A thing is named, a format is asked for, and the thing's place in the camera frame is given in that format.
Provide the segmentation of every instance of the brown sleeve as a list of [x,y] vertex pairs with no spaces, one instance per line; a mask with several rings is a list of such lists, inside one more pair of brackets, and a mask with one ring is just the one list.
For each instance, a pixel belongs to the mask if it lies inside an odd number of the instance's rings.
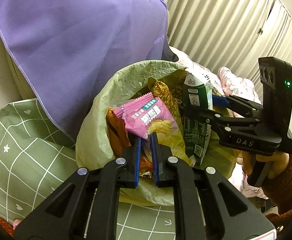
[[271,223],[273,223],[275,228],[278,228],[280,226],[286,227],[292,221],[292,209],[281,215],[272,213],[272,214],[266,215],[266,217],[270,220]]
[[266,179],[263,192],[278,206],[279,215],[292,209],[292,154],[288,167],[274,179]]

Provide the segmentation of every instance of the hand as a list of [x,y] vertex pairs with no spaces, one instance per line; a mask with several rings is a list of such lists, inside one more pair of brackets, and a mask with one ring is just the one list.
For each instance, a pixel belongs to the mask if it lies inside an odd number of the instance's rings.
[[[256,160],[259,162],[273,162],[272,167],[267,174],[268,179],[274,179],[282,173],[289,164],[289,154],[276,151],[272,156],[256,155]],[[250,154],[241,151],[237,158],[237,163],[242,165],[242,170],[248,176],[252,173],[252,166],[250,164]]]

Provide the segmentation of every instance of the label sticker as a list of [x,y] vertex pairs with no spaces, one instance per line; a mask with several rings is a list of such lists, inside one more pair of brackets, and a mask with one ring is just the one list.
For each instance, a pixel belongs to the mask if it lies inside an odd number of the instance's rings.
[[149,108],[151,108],[153,106],[154,103],[156,103],[157,100],[154,98],[153,100],[150,100],[147,104],[145,104],[142,108],[144,108],[145,110],[148,110]]
[[196,78],[193,74],[189,73],[185,79],[185,85],[189,87],[196,87],[202,84],[202,82]]
[[190,88],[188,88],[188,92],[189,93],[198,94],[198,89],[190,89]]
[[275,240],[277,238],[277,230],[273,229],[262,236],[257,236],[251,240]]
[[189,99],[193,106],[200,106],[198,95],[189,94]]
[[202,148],[200,145],[195,144],[195,151],[194,151],[194,152],[195,152],[199,157],[202,156],[202,150],[203,150],[203,148]]

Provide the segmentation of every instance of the camera lens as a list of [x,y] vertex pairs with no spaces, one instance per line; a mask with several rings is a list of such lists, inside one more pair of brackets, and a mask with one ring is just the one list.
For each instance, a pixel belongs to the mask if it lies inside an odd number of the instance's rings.
[[269,79],[270,79],[271,84],[273,84],[273,73],[272,73],[272,71],[270,71]]
[[263,71],[263,74],[265,76],[265,81],[268,81],[268,71],[267,69],[265,68],[265,70]]

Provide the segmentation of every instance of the red fabric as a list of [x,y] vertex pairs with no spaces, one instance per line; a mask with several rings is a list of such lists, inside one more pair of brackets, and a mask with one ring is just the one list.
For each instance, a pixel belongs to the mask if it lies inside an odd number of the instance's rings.
[[12,226],[6,222],[5,219],[3,218],[0,218],[0,225],[4,228],[4,230],[11,236],[13,237],[13,234],[14,234],[14,230],[12,228]]

